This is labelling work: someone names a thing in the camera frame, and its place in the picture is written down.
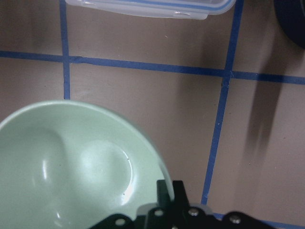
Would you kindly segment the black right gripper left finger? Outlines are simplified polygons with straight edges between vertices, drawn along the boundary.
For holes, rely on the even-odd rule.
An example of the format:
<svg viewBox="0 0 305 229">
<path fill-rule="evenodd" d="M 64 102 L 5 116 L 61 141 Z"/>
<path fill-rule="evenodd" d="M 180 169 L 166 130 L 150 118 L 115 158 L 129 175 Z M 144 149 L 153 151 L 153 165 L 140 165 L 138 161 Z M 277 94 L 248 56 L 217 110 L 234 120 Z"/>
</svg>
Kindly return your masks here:
<svg viewBox="0 0 305 229">
<path fill-rule="evenodd" d="M 143 205 L 138 210 L 143 210 L 135 219 L 124 214 L 112 214 L 97 224 L 92 229 L 171 229 L 173 223 L 170 216 L 172 201 L 164 180 L 156 182 L 157 202 Z"/>
</svg>

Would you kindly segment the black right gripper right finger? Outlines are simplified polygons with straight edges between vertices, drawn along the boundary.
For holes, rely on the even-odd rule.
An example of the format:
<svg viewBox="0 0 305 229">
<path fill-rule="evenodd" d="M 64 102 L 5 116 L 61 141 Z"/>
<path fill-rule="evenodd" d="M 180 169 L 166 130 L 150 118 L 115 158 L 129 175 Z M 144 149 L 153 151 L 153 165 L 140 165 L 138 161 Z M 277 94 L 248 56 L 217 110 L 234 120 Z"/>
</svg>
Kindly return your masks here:
<svg viewBox="0 0 305 229">
<path fill-rule="evenodd" d="M 170 229 L 273 229 L 274 227 L 240 211 L 220 217 L 207 205 L 191 204 L 181 180 L 166 182 L 171 203 L 168 207 Z"/>
</svg>

